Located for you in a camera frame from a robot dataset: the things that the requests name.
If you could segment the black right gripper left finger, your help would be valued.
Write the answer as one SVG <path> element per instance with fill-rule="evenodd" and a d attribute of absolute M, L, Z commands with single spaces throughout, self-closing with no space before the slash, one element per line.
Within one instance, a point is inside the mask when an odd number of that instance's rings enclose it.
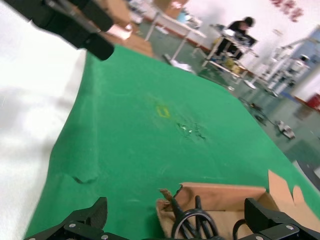
<path fill-rule="evenodd" d="M 99 197 L 88 208 L 73 211 L 61 223 L 27 237 L 27 240 L 119 240 L 120 236 L 104 232 L 108 218 L 106 197 Z"/>

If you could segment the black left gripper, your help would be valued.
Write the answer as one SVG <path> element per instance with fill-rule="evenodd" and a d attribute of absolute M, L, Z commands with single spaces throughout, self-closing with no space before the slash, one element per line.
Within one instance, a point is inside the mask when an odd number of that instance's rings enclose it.
<path fill-rule="evenodd" d="M 5 0 L 6 4 L 37 27 L 55 33 L 77 49 L 86 49 L 100 60 L 114 53 L 102 32 L 112 18 L 96 0 Z"/>

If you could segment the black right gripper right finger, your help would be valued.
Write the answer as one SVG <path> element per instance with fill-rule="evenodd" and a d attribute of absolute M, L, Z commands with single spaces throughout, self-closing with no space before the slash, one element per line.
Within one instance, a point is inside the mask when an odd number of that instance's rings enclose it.
<path fill-rule="evenodd" d="M 263 207 L 253 198 L 244 201 L 242 220 L 252 234 L 241 240 L 318 240 L 320 233 L 302 226 L 286 213 Z"/>

